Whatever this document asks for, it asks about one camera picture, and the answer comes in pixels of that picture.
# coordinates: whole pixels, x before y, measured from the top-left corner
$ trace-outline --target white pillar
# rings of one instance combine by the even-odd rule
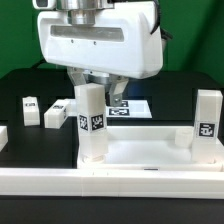
[[[194,138],[192,143],[192,161],[214,163],[218,150],[218,129],[223,96],[220,91],[199,90]]]
[[[105,90],[98,84],[75,87],[79,150],[84,161],[98,161],[108,152]]]

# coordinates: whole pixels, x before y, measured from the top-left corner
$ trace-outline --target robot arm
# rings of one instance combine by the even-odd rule
[[[47,10],[38,17],[46,61],[68,67],[75,85],[86,80],[103,84],[112,106],[121,103],[129,77],[147,78],[162,68],[157,0],[33,0],[33,5]]]

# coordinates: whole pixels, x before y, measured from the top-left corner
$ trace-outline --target white rectangular block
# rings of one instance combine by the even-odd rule
[[[81,155],[91,159],[108,152],[104,86],[94,83],[75,87]]]
[[[23,98],[24,125],[40,125],[40,113],[36,97]]]
[[[8,142],[7,127],[0,126],[0,151],[2,151],[7,142]]]
[[[45,128],[59,129],[67,119],[69,100],[57,100],[44,114]]]
[[[194,162],[213,163],[215,161],[222,99],[220,91],[198,91],[192,142],[192,161]]]

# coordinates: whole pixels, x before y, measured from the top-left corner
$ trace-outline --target green backdrop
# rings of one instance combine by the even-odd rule
[[[224,84],[224,1],[160,0],[162,27],[173,34],[167,71],[201,71]],[[42,58],[32,0],[0,1],[0,77]]]

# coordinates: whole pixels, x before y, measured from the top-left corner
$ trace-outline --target black table surface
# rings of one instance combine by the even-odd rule
[[[193,125],[198,89],[222,86],[199,72],[161,72],[130,80],[125,99],[147,100],[152,119],[109,118],[108,125]],[[22,98],[36,96],[41,124],[25,127]],[[57,100],[74,98],[64,70],[18,69],[0,80],[0,125],[9,142],[0,167],[75,168],[76,118],[45,129],[43,116]],[[222,117],[219,136],[222,141]],[[0,223],[223,223],[223,200],[107,197],[0,197]]]

